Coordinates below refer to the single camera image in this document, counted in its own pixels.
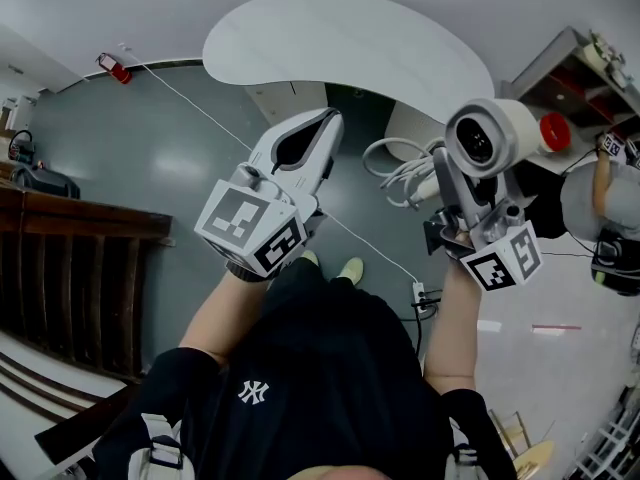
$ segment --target sneaker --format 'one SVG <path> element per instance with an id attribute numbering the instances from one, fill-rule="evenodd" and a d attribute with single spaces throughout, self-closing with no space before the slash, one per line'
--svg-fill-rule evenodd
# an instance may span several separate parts
<path id="1" fill-rule="evenodd" d="M 360 258 L 351 258 L 342 268 L 342 272 L 338 274 L 338 277 L 346 277 L 353 283 L 353 286 L 355 286 L 362 279 L 363 273 L 364 262 Z"/>
<path id="2" fill-rule="evenodd" d="M 311 263 L 313 263 L 316 267 L 320 266 L 320 261 L 318 261 L 318 257 L 316 256 L 316 253 L 307 249 L 306 251 L 304 251 L 302 253 L 301 258 L 305 258 L 307 260 L 309 260 Z"/>

